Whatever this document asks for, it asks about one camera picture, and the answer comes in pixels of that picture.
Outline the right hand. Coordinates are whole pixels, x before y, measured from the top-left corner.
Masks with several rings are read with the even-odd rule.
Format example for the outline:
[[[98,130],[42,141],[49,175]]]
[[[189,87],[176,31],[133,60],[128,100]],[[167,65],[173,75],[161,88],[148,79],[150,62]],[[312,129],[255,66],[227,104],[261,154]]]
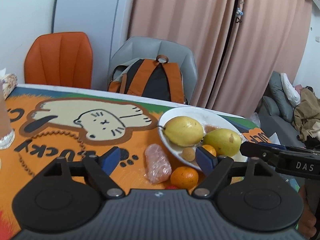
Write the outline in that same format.
[[[310,210],[304,185],[300,187],[298,194],[304,203],[303,213],[298,222],[298,232],[301,233],[306,239],[310,239],[317,232],[315,228],[316,217]]]

